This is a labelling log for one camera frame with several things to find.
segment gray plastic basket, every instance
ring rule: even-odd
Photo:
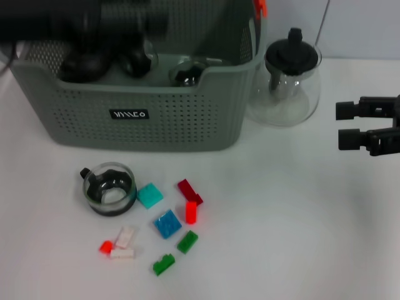
[[[12,72],[50,136],[61,144],[135,151],[213,151],[239,137],[256,67],[266,50],[266,19],[252,0],[152,0],[169,11],[168,33],[152,41],[159,66],[144,80],[113,66],[100,81],[71,84],[56,74],[61,42],[25,47]],[[182,58],[228,61],[207,68],[196,87],[171,87]],[[110,110],[146,109],[149,119],[113,119]]]

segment white lego brick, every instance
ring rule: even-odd
[[[121,232],[115,242],[115,246],[118,248],[126,249],[131,242],[135,230],[132,227],[122,227]]]
[[[110,258],[112,259],[133,259],[133,256],[133,249],[113,249],[110,253]]]

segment black lid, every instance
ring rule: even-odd
[[[298,76],[317,66],[318,53],[310,44],[303,42],[301,29],[290,29],[287,39],[271,44],[266,60],[286,75]]]

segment blue lego brick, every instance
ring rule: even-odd
[[[137,197],[144,207],[149,209],[151,206],[162,200],[164,196],[153,183],[149,183],[137,193]]]
[[[172,210],[167,211],[159,219],[156,219],[154,225],[164,239],[169,238],[182,227]]]

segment lego brick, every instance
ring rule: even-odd
[[[164,239],[169,238],[182,227],[181,223],[171,210],[167,211],[159,219],[156,219],[154,225],[157,227]]]
[[[176,246],[178,250],[186,254],[192,248],[193,244],[199,239],[199,236],[193,231],[189,231],[185,237]]]
[[[179,190],[182,192],[183,196],[186,198],[186,200],[194,201],[194,198],[196,197],[196,192],[193,190],[193,188],[186,179],[179,182],[177,186]]]
[[[110,254],[111,251],[113,250],[113,247],[114,247],[114,244],[112,241],[105,241],[99,248],[99,251],[104,254]]]
[[[114,249],[110,253],[110,258],[113,259],[133,259],[134,251],[133,249]]]
[[[174,263],[175,257],[172,254],[166,254],[162,257],[162,260],[153,264],[152,269],[156,273],[156,275],[159,276]]]
[[[177,184],[179,190],[182,192],[183,196],[189,202],[196,202],[197,206],[203,203],[203,199],[201,199],[199,194],[196,194],[194,189],[189,184],[188,180],[184,179]]]
[[[118,235],[117,241],[115,242],[115,246],[125,249],[128,247],[131,239],[133,237],[135,230],[131,227],[122,227],[121,232]]]
[[[194,198],[194,202],[196,202],[197,206],[199,206],[201,203],[203,203],[203,199],[201,199],[199,194],[196,194],[196,197]]]
[[[149,183],[147,186],[137,192],[137,198],[146,209],[149,209],[161,201],[164,196],[153,183]]]
[[[188,223],[188,224],[196,223],[197,208],[198,208],[198,205],[196,202],[187,202],[186,203],[186,223]]]

